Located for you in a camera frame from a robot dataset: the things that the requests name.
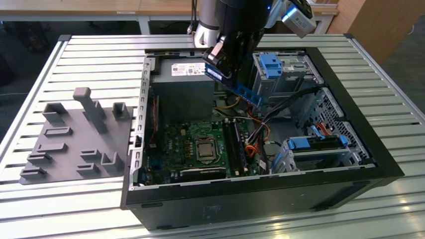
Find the table leg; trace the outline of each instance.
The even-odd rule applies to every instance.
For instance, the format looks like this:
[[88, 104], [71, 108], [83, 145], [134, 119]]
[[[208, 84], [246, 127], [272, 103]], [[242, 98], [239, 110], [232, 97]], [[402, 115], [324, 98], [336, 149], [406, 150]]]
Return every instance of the table leg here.
[[315, 34], [327, 34], [332, 19], [334, 19], [334, 15], [322, 16]]
[[140, 32], [143, 35], [151, 35], [150, 20], [150, 16], [138, 16]]

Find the ram slot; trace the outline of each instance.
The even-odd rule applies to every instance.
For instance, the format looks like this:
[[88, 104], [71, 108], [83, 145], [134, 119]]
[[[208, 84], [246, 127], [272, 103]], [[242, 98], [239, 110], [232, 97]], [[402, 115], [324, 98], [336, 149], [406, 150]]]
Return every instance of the ram slot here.
[[238, 122], [226, 119], [223, 121], [223, 133], [232, 176], [243, 176], [247, 159], [243, 141], [239, 136]]

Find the label sticker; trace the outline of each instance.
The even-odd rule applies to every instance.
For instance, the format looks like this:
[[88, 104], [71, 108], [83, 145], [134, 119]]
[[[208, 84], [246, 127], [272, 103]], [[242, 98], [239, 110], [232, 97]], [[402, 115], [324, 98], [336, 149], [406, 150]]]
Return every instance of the label sticker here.
[[206, 63], [183, 63], [172, 65], [172, 76], [206, 75]]
[[118, 11], [118, 14], [136, 14], [135, 11]]
[[266, 170], [266, 162], [260, 160], [260, 167]]
[[219, 80], [222, 80], [222, 75], [219, 75], [216, 71], [214, 71], [212, 69], [208, 69], [208, 73], [211, 73], [214, 76], [216, 76]]

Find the motherboard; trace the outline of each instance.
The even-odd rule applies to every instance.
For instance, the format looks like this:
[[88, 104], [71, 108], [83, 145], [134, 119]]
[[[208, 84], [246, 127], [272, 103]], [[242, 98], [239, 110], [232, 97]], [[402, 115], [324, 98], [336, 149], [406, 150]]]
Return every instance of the motherboard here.
[[239, 145], [230, 144], [238, 142], [236, 134], [243, 142], [250, 135], [246, 120], [166, 125], [162, 154], [150, 155], [147, 184], [254, 175], [258, 165], [248, 165], [244, 155], [234, 155], [240, 152]]

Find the gray plastic holder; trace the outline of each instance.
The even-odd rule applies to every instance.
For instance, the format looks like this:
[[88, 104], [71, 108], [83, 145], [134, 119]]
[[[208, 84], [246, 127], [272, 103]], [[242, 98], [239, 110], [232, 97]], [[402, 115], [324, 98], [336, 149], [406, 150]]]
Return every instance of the gray plastic holder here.
[[29, 162], [35, 166], [52, 163], [52, 157], [47, 153], [33, 153], [27, 158]]
[[95, 163], [79, 164], [76, 171], [83, 177], [94, 177], [100, 173]]
[[112, 160], [110, 159], [108, 155], [104, 153], [102, 155], [100, 165], [104, 166], [108, 172], [119, 172], [124, 168], [124, 162], [118, 154], [118, 152], [114, 153]]
[[[47, 104], [46, 123], [29, 157], [19, 183], [51, 183], [87, 178], [119, 177], [132, 128], [134, 108], [124, 103], [103, 108], [92, 102], [90, 89], [76, 89], [83, 109], [66, 110], [60, 103]], [[100, 133], [99, 126], [106, 126]]]
[[128, 120], [131, 117], [131, 114], [128, 112], [127, 106], [124, 102], [114, 103], [112, 105], [112, 114], [115, 117], [115, 120]]
[[98, 149], [84, 149], [82, 150], [80, 157], [84, 159], [84, 161], [95, 161], [100, 160], [102, 153]]
[[75, 88], [72, 97], [76, 101], [82, 103], [84, 111], [86, 111], [86, 116], [92, 122], [98, 132], [106, 133], [108, 132], [108, 128], [103, 120], [104, 119], [103, 114], [99, 113], [102, 106], [99, 102], [98, 102], [98, 105], [96, 103], [94, 103], [91, 94], [92, 94], [92, 91], [88, 87], [79, 87], [79, 88]]
[[43, 116], [46, 117], [47, 121], [54, 126], [66, 125], [64, 120], [62, 119], [62, 114], [66, 114], [67, 110], [62, 103], [50, 103], [46, 105], [44, 110], [42, 112]]
[[21, 172], [21, 176], [27, 180], [43, 179], [47, 177], [47, 171], [40, 167], [23, 169]]

